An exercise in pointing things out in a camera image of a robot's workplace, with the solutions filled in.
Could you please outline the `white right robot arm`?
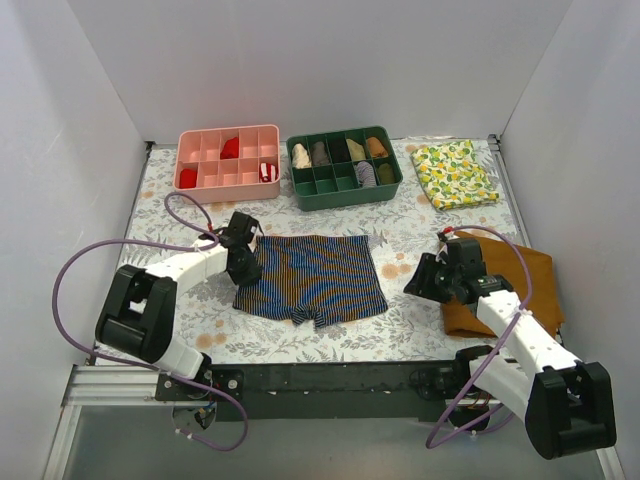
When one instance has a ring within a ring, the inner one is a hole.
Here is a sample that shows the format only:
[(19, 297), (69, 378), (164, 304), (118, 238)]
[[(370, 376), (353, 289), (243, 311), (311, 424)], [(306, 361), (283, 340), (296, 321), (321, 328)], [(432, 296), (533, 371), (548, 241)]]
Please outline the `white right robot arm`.
[(555, 340), (528, 301), (503, 276), (488, 272), (477, 240), (453, 236), (438, 253), (423, 254), (404, 291), (440, 304), (457, 300), (497, 337), (495, 346), (457, 352), (452, 383), (458, 394), (443, 420), (464, 397), (484, 392), (523, 421), (532, 446), (547, 460), (615, 445), (608, 371)]

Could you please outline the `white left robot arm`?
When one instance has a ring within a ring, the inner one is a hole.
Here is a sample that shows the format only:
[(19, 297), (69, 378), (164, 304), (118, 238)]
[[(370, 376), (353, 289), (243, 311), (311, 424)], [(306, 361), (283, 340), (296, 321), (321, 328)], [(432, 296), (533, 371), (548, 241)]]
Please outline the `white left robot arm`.
[(178, 375), (178, 387), (193, 400), (205, 398), (211, 360), (174, 335), (177, 299), (210, 277), (226, 273), (234, 285), (262, 276), (254, 256), (255, 218), (236, 211), (229, 224), (202, 234), (185, 252), (146, 267), (124, 265), (114, 276), (95, 329), (98, 342)]

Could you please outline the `navy striped underwear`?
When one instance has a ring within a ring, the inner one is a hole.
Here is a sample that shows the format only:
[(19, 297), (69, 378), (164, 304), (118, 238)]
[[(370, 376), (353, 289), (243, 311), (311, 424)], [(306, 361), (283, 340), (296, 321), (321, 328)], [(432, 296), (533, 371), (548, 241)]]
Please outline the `navy striped underwear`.
[(239, 311), (322, 329), (388, 310), (366, 235), (262, 236), (255, 256), (262, 276), (238, 289)]

